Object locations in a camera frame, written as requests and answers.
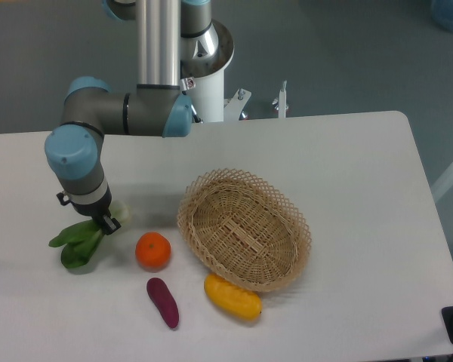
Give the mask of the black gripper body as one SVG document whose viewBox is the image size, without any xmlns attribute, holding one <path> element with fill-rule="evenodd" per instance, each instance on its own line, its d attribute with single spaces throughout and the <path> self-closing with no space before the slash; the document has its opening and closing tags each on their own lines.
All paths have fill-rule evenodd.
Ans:
<svg viewBox="0 0 453 362">
<path fill-rule="evenodd" d="M 109 187 L 98 188 L 87 195 L 73 195 L 65 191 L 56 194 L 62 206 L 71 204 L 77 213 L 91 218 L 111 216 L 109 206 L 112 202 L 112 194 Z"/>
</svg>

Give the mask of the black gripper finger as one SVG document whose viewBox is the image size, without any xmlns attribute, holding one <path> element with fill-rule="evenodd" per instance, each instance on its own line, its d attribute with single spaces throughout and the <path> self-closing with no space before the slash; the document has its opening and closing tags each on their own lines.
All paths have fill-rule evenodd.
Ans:
<svg viewBox="0 0 453 362">
<path fill-rule="evenodd" d="M 111 235 L 121 228 L 121 223 L 111 213 L 104 213 L 92 217 L 105 235 Z"/>
</svg>

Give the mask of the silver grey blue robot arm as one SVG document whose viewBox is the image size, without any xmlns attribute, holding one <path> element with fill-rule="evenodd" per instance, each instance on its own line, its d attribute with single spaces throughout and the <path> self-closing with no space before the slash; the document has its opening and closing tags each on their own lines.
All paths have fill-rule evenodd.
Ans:
<svg viewBox="0 0 453 362">
<path fill-rule="evenodd" d="M 121 224 L 109 211 L 112 196 L 100 163 L 104 137 L 187 136 L 201 119 L 181 83 L 189 78 L 186 48 L 215 31 L 209 1 L 104 1 L 102 6 L 111 18 L 136 23 L 136 91 L 113 94 L 100 79 L 75 79 L 60 126 L 45 140 L 45 154 L 63 187 L 59 202 L 110 235 Z"/>
</svg>

